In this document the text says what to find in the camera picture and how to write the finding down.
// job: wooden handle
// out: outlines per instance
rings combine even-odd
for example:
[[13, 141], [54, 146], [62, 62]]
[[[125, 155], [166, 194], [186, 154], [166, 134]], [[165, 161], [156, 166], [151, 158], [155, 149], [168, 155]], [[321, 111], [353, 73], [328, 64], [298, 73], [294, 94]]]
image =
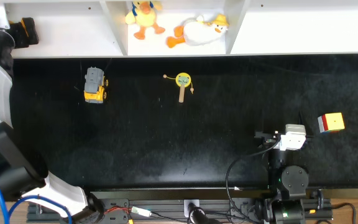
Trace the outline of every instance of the wooden handle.
[[179, 91], [179, 103], [183, 103], [183, 101], [185, 100], [185, 86], [184, 85], [180, 85], [180, 91]]

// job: rubik's cube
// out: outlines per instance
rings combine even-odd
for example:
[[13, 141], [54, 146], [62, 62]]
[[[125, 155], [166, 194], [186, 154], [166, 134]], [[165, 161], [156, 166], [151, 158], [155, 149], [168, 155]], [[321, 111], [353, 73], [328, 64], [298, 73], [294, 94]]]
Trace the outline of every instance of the rubik's cube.
[[342, 113], [329, 113], [318, 117], [321, 133], [329, 133], [345, 129]]

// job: toy truck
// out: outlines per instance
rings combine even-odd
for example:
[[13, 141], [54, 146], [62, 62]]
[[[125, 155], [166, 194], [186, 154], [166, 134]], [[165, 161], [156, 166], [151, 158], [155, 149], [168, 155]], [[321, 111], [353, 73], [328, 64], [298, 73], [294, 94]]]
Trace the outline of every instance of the toy truck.
[[109, 80], [100, 68], [88, 68], [85, 75], [84, 96], [88, 103], [105, 103], [108, 98]]

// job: black tabletop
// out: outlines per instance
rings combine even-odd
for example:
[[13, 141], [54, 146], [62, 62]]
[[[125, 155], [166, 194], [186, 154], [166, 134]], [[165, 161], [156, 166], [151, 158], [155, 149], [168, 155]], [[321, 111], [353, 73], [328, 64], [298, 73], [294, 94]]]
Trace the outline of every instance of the black tabletop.
[[[88, 67], [105, 70], [109, 101], [84, 101]], [[179, 87], [163, 74], [187, 72]], [[293, 162], [312, 187], [358, 187], [358, 55], [15, 60], [15, 133], [52, 173], [89, 189], [223, 187], [229, 164], [257, 152], [254, 131], [283, 131], [301, 112], [313, 140]], [[341, 112], [346, 129], [320, 134]], [[231, 185], [267, 187], [261, 156], [240, 161]]]

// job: yellow cube face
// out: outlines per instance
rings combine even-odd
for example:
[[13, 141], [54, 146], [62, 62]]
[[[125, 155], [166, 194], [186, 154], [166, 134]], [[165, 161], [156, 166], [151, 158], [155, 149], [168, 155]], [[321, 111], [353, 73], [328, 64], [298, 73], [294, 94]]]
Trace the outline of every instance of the yellow cube face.
[[342, 113], [325, 114], [325, 116], [329, 131], [339, 131], [345, 129]]

